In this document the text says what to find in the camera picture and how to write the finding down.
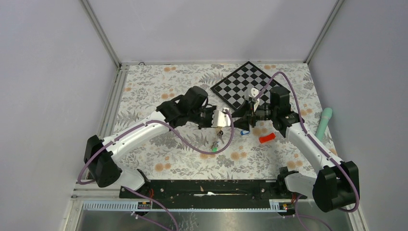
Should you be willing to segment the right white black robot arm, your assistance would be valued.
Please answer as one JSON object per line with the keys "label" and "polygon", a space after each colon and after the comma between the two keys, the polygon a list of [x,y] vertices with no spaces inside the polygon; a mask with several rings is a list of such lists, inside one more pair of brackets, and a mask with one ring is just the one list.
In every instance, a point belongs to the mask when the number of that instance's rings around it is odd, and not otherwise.
{"label": "right white black robot arm", "polygon": [[316,172],[315,177],[305,176],[287,167],[280,168],[276,192],[282,198],[293,193],[313,199],[323,212],[335,209],[353,212],[359,205],[358,167],[352,161],[345,162],[327,149],[306,127],[301,115],[291,109],[290,91],[285,87],[273,87],[269,102],[259,105],[256,88],[247,89],[244,103],[232,116],[237,118],[234,126],[249,130],[258,121],[270,120],[275,130],[292,143],[308,160]]}

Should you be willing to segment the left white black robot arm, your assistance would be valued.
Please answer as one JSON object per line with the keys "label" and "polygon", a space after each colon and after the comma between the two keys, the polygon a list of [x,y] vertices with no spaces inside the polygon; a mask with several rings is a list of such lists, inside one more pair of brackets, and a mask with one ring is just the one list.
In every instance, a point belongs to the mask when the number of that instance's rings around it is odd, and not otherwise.
{"label": "left white black robot arm", "polygon": [[145,197],[149,193],[149,185],[144,176],[140,172],[126,170],[120,160],[141,144],[175,131],[188,122],[197,124],[199,128],[230,126],[229,109],[209,106],[207,102],[207,92],[193,86],[184,95],[162,102],[151,114],[119,133],[104,138],[97,135],[88,138],[84,163],[93,177],[91,182],[100,188],[119,184],[130,188],[136,197]]}

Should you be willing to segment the large grey metal keyring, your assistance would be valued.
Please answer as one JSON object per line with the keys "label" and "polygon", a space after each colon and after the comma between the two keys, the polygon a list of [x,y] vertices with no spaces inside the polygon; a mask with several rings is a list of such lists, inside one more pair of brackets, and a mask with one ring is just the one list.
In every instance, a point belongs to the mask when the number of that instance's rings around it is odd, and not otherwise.
{"label": "large grey metal keyring", "polygon": [[216,128],[216,137],[213,141],[212,147],[213,146],[217,146],[218,147],[218,143],[221,140],[222,141],[222,136],[223,136],[223,130],[222,127],[217,127]]}

